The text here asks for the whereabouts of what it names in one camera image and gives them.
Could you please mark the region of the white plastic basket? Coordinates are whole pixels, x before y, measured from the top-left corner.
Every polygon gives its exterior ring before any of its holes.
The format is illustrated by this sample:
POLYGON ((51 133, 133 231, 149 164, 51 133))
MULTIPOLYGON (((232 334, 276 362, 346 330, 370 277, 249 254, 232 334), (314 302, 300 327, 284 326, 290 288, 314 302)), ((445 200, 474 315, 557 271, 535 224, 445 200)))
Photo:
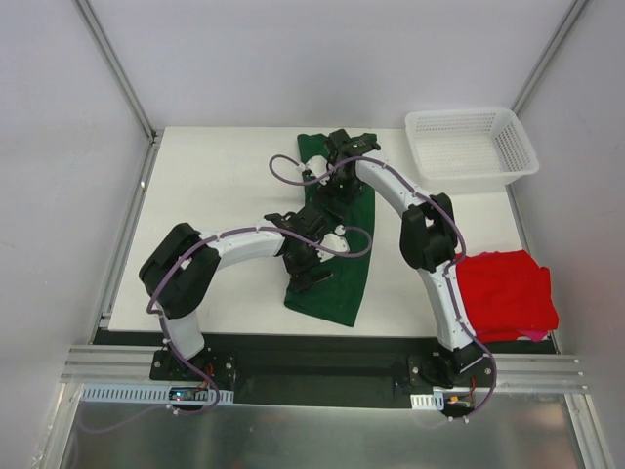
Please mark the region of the white plastic basket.
POLYGON ((531 141, 507 108, 413 111, 404 125, 417 181, 431 192, 497 192, 539 170, 531 141))

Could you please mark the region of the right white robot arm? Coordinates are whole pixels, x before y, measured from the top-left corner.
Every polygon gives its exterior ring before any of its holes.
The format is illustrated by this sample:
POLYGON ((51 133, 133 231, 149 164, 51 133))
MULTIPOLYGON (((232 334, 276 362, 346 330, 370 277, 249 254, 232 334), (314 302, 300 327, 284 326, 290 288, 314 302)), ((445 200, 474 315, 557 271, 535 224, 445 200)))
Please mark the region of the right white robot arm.
POLYGON ((432 194, 382 160, 372 135, 351 137, 340 129, 328 135, 323 169, 312 172, 323 208, 347 219, 348 206, 369 187, 400 217, 399 250, 420 275, 437 326, 437 354, 419 366, 422 379, 445 389, 474 374, 484 356, 462 302, 456 266, 466 256, 466 242, 455 224, 448 195, 432 194))

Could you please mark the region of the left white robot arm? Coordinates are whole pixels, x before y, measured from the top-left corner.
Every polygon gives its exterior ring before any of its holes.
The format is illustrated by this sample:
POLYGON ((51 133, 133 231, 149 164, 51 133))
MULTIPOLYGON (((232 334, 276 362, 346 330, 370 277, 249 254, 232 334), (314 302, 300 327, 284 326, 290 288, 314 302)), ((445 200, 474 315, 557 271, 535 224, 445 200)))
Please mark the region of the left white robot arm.
POLYGON ((291 284, 310 287, 328 277, 319 267, 350 248, 343 226, 332 226, 320 211, 267 214, 253 226, 204 234, 187 222, 176 225, 139 270, 149 296, 147 312, 159 316, 164 336, 174 350, 172 366, 187 380, 206 369, 206 345, 197 309, 214 275, 243 262, 279 257, 291 284))

